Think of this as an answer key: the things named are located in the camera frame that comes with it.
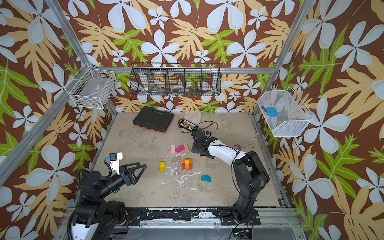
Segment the red block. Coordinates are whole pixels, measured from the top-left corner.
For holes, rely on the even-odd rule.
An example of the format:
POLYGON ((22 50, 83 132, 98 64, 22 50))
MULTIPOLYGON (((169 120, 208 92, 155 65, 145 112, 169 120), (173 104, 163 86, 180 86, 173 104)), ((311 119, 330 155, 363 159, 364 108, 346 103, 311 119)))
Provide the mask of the red block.
POLYGON ((182 164, 182 170, 192 170, 193 165, 189 164, 186 165, 185 163, 182 164))

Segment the magenta block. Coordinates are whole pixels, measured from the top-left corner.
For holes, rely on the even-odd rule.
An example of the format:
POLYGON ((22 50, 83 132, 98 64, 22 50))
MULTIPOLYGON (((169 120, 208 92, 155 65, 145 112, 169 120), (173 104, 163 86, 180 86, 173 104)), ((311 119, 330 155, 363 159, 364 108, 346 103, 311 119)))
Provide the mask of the magenta block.
POLYGON ((175 149, 175 152, 176 153, 180 153, 180 152, 182 152, 182 151, 184 151, 185 150, 185 146, 184 145, 181 145, 181 146, 179 146, 179 147, 177 147, 176 149, 175 149))

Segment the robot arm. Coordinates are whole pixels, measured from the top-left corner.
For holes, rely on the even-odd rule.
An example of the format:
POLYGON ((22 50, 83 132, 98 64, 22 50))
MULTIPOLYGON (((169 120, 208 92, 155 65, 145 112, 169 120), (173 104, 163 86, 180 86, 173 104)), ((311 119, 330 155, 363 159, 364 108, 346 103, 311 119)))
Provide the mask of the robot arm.
POLYGON ((235 188, 239 193, 233 205, 237 223, 243 224, 253 217, 254 203, 259 193, 270 181, 260 157, 254 151, 242 152, 216 140, 207 146, 209 154, 231 167, 235 188))

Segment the orange block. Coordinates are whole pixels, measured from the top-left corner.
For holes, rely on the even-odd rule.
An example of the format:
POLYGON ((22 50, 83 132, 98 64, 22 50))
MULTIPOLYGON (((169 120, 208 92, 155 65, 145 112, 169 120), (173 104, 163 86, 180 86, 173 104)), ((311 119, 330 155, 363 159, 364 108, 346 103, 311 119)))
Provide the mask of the orange block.
POLYGON ((183 159, 182 160, 182 164, 184 165, 185 162, 187 162, 189 165, 191 165, 193 163, 193 160, 191 160, 191 159, 183 159))

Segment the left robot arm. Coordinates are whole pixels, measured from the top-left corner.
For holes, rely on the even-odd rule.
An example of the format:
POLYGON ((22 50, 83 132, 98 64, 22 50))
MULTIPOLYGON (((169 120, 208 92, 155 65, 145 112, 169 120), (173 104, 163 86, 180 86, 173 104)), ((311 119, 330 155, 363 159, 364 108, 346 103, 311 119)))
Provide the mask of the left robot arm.
POLYGON ((125 222, 127 212, 123 202, 107 202, 105 198, 124 185, 135 185, 146 168, 139 162, 126 164, 119 168, 119 174, 109 171, 107 176, 99 171, 79 170, 77 185, 81 197, 67 223, 68 239, 108 240, 115 226, 125 222))

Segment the teal block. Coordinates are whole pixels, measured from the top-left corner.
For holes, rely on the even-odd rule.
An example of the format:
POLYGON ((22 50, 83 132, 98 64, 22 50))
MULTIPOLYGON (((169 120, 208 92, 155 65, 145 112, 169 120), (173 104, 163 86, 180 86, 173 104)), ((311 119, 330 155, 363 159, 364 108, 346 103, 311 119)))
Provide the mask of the teal block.
POLYGON ((210 183, 212 178, 209 175, 203 175, 201 176, 201 181, 210 183))

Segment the natural wood block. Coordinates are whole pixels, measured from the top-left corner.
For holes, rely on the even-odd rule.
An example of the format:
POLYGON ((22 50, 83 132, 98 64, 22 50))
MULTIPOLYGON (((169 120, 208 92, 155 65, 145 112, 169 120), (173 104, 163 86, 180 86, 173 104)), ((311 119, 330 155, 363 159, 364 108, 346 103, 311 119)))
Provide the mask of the natural wood block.
POLYGON ((190 148, 189 148, 189 146, 188 146, 187 143, 184 143, 184 148, 185 148, 185 152, 186 152, 186 153, 189 153, 189 152, 190 152, 190 148))

